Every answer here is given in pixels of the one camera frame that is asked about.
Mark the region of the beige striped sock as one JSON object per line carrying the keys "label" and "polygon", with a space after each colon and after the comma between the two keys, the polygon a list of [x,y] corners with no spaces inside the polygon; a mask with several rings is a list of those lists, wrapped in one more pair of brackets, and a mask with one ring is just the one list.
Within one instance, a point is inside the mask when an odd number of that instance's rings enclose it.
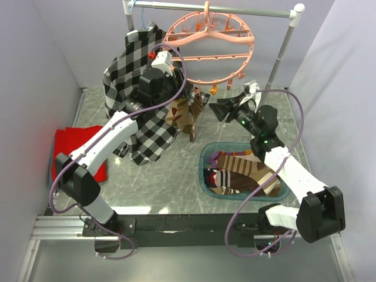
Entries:
{"label": "beige striped sock", "polygon": [[183,133],[190,133],[193,120],[189,111],[188,98],[172,101],[165,121],[168,125],[177,127]]}
{"label": "beige striped sock", "polygon": [[189,126],[190,141],[193,142],[196,137],[195,123],[197,118],[203,110],[203,100],[201,90],[194,87],[194,99],[193,103],[190,105],[190,115],[191,115],[191,125]]}

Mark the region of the pink round clip hanger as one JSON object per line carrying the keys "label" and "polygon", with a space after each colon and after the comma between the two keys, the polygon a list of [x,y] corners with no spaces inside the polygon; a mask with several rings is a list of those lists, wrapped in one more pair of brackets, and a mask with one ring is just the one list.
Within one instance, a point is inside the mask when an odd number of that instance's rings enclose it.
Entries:
{"label": "pink round clip hanger", "polygon": [[238,16],[216,12],[206,1],[203,10],[178,19],[166,32],[164,42],[180,49],[183,59],[197,63],[194,70],[207,64],[211,67],[193,74],[189,82],[211,87],[215,95],[217,87],[225,83],[231,88],[233,79],[245,77],[244,70],[253,56],[255,38],[249,26]]}

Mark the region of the brown striped sock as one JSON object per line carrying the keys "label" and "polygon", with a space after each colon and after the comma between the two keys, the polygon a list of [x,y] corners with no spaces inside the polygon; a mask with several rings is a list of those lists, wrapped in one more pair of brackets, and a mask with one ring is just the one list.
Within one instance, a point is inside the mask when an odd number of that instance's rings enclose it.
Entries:
{"label": "brown striped sock", "polygon": [[204,183],[220,196],[251,193],[269,183],[256,193],[257,197],[276,197],[281,187],[279,177],[271,178],[274,170],[266,166],[250,150],[243,152],[219,151],[209,159],[203,169]]}

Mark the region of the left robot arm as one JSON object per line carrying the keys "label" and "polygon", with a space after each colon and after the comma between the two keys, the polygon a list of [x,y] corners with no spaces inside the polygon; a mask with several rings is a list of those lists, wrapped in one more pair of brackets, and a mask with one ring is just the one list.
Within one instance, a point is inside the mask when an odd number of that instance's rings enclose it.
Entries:
{"label": "left robot arm", "polygon": [[118,227],[117,214],[100,195],[100,185],[94,175],[108,156],[134,135],[155,111],[188,92],[185,65],[173,68],[163,63],[147,68],[139,77],[138,86],[103,128],[69,155],[57,155],[57,175],[51,192],[60,188],[97,221],[96,228],[102,235],[113,235]]}

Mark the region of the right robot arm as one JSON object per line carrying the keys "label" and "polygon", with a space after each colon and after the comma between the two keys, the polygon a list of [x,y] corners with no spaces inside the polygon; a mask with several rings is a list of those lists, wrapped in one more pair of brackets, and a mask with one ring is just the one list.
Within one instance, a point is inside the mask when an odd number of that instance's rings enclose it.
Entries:
{"label": "right robot arm", "polygon": [[218,99],[209,106],[219,121],[238,122],[253,135],[252,152],[279,177],[293,192],[300,206],[286,207],[271,204],[260,209],[258,229],[264,234],[278,227],[299,232],[313,243],[345,229],[344,198],[337,186],[328,187],[314,177],[291,154],[278,138],[278,111],[270,105],[251,110],[248,102],[252,94],[243,92],[233,98]]}

